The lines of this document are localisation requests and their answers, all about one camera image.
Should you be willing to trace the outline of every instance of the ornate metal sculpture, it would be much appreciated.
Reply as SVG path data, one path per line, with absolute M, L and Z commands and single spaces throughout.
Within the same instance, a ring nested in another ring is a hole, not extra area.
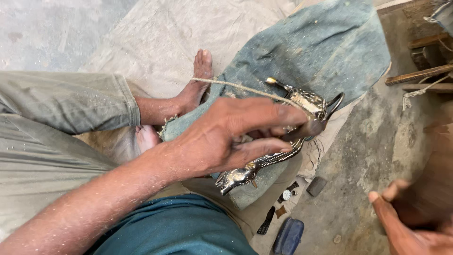
M 332 114 L 338 109 L 341 104 L 344 93 L 339 93 L 332 101 L 326 102 L 322 97 L 315 93 L 296 89 L 291 85 L 285 85 L 277 81 L 274 77 L 269 77 L 266 82 L 271 85 L 279 85 L 284 88 L 288 93 L 286 98 L 293 101 L 302 107 L 307 113 L 310 121 L 320 121 L 325 128 L 327 121 L 330 119 Z M 329 113 L 327 113 L 328 107 L 337 102 Z M 289 133 L 295 133 L 300 127 L 287 127 Z M 263 167 L 276 164 L 285 161 L 289 158 L 294 157 L 302 149 L 304 141 L 311 140 L 313 137 L 298 137 L 293 141 L 290 141 L 292 151 L 290 152 L 279 152 L 270 155 L 259 157 L 252 162 L 249 162 L 244 168 L 238 168 L 226 172 L 220 173 L 216 180 L 216 186 L 220 187 L 222 195 L 228 194 L 234 187 L 243 185 L 245 183 L 251 183 L 256 177 L 256 173 Z

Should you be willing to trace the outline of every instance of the bare foot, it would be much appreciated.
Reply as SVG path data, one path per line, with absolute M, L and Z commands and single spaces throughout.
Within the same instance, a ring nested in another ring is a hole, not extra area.
M 151 125 L 139 125 L 135 127 L 135 136 L 140 152 L 143 154 L 146 150 L 161 143 L 159 135 Z
M 212 55 L 209 50 L 198 49 L 195 61 L 193 62 L 193 77 L 212 79 Z M 183 114 L 194 110 L 200 105 L 203 93 L 209 87 L 209 83 L 190 81 L 177 96 L 177 99 L 184 105 Z

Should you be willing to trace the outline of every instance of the blurred hand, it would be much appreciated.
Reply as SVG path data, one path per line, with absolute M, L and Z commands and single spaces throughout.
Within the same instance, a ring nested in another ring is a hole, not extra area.
M 453 226 L 446 222 L 438 231 L 411 230 L 398 218 L 398 214 L 390 202 L 409 183 L 395 180 L 379 194 L 372 191 L 368 199 L 386 230 L 393 255 L 447 255 L 453 254 Z
M 289 152 L 291 145 L 271 136 L 284 135 L 283 127 L 302 125 L 302 109 L 273 103 L 266 98 L 219 98 L 186 131 L 167 143 L 168 154 L 177 155 L 173 168 L 184 177 L 244 167 L 248 162 L 276 152 Z M 246 133 L 259 131 L 267 138 L 237 144 Z

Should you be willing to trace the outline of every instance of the green cloth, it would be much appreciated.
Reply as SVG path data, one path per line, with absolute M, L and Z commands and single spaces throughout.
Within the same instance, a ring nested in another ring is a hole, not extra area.
M 87 252 L 113 254 L 256 254 L 225 211 L 199 195 L 142 204 Z

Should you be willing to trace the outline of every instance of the trousers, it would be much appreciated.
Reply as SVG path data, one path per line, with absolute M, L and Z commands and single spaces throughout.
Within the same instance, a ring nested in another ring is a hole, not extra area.
M 118 74 L 0 71 L 0 241 L 72 189 L 118 166 L 74 135 L 140 124 L 140 110 Z M 291 184 L 302 158 L 238 210 L 212 178 L 174 183 L 150 199 L 199 194 L 222 207 L 250 240 Z

